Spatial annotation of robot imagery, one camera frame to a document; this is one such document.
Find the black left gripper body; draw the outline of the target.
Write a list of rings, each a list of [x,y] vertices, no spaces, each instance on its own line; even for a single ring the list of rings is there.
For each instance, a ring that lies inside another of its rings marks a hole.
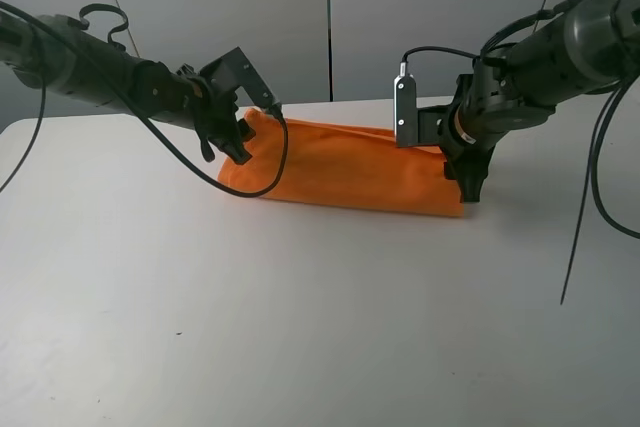
[[[239,147],[240,129],[236,118],[238,82],[226,62],[211,62],[199,71],[181,65],[176,75],[188,82],[188,102],[172,124],[194,130],[215,147]]]

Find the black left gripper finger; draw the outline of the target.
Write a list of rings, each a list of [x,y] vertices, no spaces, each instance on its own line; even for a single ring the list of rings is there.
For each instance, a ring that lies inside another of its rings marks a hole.
[[[215,160],[215,153],[207,135],[198,135],[200,140],[200,149],[203,159],[206,162],[213,162]]]
[[[251,159],[251,154],[246,149],[245,143],[254,136],[254,129],[250,127],[244,118],[234,119],[223,128],[222,138],[219,141],[219,150],[235,164],[245,164]]]

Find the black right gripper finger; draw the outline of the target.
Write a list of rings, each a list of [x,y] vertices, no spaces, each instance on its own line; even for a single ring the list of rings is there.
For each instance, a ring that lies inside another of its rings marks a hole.
[[[452,172],[460,190],[462,203],[478,203],[488,175],[486,156],[461,156],[452,162]]]
[[[444,163],[444,176],[447,180],[455,180],[456,174],[450,162]]]

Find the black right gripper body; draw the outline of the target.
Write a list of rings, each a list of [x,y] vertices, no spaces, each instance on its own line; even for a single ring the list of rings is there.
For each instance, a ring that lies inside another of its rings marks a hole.
[[[454,98],[440,123],[438,146],[451,165],[461,156],[486,156],[489,169],[500,133],[487,129],[483,105],[477,104],[474,93],[473,75],[461,74]]]

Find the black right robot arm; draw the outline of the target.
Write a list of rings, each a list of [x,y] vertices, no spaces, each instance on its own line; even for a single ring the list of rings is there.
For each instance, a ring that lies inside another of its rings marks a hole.
[[[566,0],[499,31],[457,81],[439,127],[445,175],[477,203],[497,143],[545,123],[558,104],[639,69],[639,0]]]

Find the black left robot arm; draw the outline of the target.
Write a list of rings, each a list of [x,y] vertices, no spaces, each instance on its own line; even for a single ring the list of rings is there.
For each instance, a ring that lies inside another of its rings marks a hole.
[[[107,4],[89,4],[72,18],[34,17],[2,3],[2,63],[23,85],[43,95],[53,92],[137,118],[193,174],[225,193],[242,197],[243,192],[224,186],[196,167],[155,125],[163,122],[194,131],[207,162],[221,152],[236,164],[246,163],[251,156],[245,144],[254,131],[236,116],[236,91],[244,89],[261,107],[274,103],[242,50],[235,48],[200,71],[183,66],[172,72],[161,62],[130,55],[112,37],[101,40],[90,35],[87,16],[94,12],[120,16],[111,34],[129,26],[124,12]]]

